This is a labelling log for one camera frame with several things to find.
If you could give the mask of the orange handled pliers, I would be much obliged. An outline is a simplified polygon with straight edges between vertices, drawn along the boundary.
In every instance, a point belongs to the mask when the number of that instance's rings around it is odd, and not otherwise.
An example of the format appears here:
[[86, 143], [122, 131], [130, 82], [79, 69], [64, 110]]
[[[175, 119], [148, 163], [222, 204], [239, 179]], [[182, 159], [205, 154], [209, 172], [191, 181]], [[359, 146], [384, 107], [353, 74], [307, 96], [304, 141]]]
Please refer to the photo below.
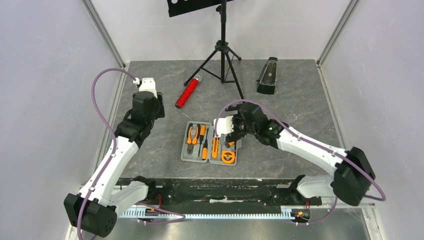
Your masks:
[[194, 125], [193, 123], [190, 123], [187, 129], [187, 154], [189, 156], [192, 155], [194, 151], [194, 146], [198, 143], [198, 135], [200, 133], [200, 124]]

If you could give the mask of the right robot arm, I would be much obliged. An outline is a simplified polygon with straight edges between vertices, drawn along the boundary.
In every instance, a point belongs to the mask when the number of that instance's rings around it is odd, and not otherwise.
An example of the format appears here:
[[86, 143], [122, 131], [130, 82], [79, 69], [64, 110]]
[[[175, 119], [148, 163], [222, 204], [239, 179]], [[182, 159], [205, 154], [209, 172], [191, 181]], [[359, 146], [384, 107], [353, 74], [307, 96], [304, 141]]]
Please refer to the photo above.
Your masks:
[[225, 122], [224, 134], [229, 142], [246, 135], [261, 144], [297, 155], [320, 167], [326, 175], [300, 175], [289, 187], [289, 199], [302, 204], [307, 199], [336, 197], [350, 206], [358, 206], [375, 183], [375, 173], [364, 151], [331, 146], [308, 137], [287, 123], [268, 118], [262, 108], [252, 102], [242, 102], [226, 108], [236, 111]]

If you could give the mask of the grey plastic tool case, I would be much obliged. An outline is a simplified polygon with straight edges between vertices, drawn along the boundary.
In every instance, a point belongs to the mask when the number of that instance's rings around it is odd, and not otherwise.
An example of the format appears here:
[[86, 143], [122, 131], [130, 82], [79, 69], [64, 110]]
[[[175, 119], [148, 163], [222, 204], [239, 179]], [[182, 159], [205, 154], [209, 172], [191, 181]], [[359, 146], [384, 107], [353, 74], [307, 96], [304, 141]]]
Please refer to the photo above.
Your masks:
[[[192, 155], [187, 154], [187, 147], [188, 147], [188, 145], [187, 145], [187, 131], [188, 131], [189, 124], [193, 124], [194, 126], [197, 125], [197, 124], [200, 124], [200, 130], [201, 130], [201, 125], [206, 126], [203, 142], [201, 144], [199, 144], [199, 135], [200, 135], [200, 131], [199, 131], [197, 144], [194, 146]], [[239, 149], [242, 147], [242, 141], [240, 139], [237, 140], [235, 142], [235, 148], [226, 148], [225, 142], [229, 142], [229, 141], [227, 141], [225, 135], [222, 135], [221, 137], [219, 137], [219, 149], [218, 149], [217, 158], [212, 158], [211, 153], [212, 153], [212, 148], [213, 148], [213, 140], [214, 140], [214, 137], [215, 137], [214, 133], [213, 133], [213, 129], [214, 129], [214, 126], [210, 122], [201, 122], [201, 121], [189, 121], [189, 122], [187, 122], [187, 124], [185, 126], [185, 132], [184, 132], [185, 136], [184, 136], [183, 143], [182, 143], [180, 159], [182, 161], [185, 161], [185, 162], [193, 162], [193, 163], [209, 162], [209, 163], [215, 164], [215, 165], [224, 165], [224, 166], [234, 166], [234, 165], [236, 165], [237, 159], [238, 159]], [[207, 137], [207, 140], [208, 140], [207, 160], [202, 160], [202, 148], [203, 148], [203, 144], [205, 142], [205, 136], [206, 136], [207, 130], [209, 130], [208, 137]], [[235, 159], [235, 162], [233, 164], [225, 164], [221, 161], [222, 150], [228, 150], [228, 151], [236, 152], [236, 159]]]

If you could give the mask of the orange black utility knife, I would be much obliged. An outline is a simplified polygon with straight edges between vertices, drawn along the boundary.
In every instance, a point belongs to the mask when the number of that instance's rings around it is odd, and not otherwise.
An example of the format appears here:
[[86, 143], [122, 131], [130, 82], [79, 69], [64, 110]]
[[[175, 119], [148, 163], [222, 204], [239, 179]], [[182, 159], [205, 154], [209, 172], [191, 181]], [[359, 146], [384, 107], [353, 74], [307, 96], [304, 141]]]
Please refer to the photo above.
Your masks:
[[213, 138], [213, 143], [212, 143], [212, 150], [211, 150], [211, 158], [212, 159], [216, 159], [218, 156], [218, 151], [219, 151], [219, 137], [214, 137]]

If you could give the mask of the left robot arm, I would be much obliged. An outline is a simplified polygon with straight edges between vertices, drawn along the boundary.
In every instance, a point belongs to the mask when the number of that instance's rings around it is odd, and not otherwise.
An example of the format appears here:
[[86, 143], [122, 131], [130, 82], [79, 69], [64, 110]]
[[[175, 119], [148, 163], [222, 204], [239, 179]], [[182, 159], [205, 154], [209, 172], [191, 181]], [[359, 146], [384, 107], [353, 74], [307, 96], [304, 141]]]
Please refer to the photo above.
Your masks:
[[116, 193], [113, 190], [129, 160], [150, 135], [155, 120], [164, 116], [161, 92], [133, 94], [132, 108], [116, 127], [116, 139], [98, 169], [78, 194], [69, 193], [64, 199], [64, 208], [73, 227], [105, 238], [128, 208], [140, 201], [152, 204], [156, 200], [155, 181], [142, 176], [135, 177]]

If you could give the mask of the orange hex key set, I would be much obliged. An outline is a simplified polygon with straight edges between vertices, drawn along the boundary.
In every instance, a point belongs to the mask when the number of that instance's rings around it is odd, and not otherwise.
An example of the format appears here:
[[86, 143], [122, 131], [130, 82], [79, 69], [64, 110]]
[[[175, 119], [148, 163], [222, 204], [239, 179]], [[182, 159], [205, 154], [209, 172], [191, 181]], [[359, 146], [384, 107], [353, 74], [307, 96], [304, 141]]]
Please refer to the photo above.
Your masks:
[[235, 141], [230, 141], [230, 142], [225, 142], [224, 146], [226, 148], [235, 148], [236, 147], [236, 142]]

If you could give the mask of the orange tape measure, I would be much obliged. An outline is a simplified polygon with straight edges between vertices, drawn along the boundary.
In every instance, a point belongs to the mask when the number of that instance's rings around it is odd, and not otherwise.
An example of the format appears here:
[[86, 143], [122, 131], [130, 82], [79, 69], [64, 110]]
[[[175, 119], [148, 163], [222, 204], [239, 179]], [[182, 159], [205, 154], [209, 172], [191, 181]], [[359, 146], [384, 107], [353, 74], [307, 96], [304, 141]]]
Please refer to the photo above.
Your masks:
[[224, 164], [233, 164], [236, 160], [236, 152], [230, 150], [221, 151], [221, 161]]

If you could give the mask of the orange handled screwdriver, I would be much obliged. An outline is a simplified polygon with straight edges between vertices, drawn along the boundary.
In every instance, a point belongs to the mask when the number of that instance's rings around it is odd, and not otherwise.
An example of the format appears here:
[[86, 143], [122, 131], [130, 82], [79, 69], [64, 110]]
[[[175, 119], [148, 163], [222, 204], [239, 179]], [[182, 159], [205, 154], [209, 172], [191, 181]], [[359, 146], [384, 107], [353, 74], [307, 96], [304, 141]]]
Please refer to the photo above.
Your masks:
[[204, 144], [202, 146], [202, 152], [201, 152], [201, 159], [202, 160], [207, 160], [207, 155], [208, 155], [208, 134], [209, 134], [209, 129], [206, 131], [206, 135], [205, 135], [205, 141]]
[[202, 124], [201, 127], [200, 127], [200, 134], [199, 134], [199, 138], [198, 138], [200, 145], [202, 144], [202, 142], [204, 140], [205, 132], [206, 132], [206, 126], [204, 124]]

